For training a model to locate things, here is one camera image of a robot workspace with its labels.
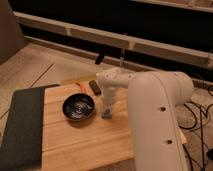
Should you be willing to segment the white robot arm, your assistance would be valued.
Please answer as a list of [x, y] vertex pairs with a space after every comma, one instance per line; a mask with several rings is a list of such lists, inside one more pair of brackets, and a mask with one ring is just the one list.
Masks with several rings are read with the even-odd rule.
[[190, 100], [194, 84], [183, 72], [124, 74], [112, 68], [97, 74], [103, 92], [102, 116], [111, 116], [118, 87], [127, 90], [127, 109], [136, 171], [188, 171], [174, 109]]

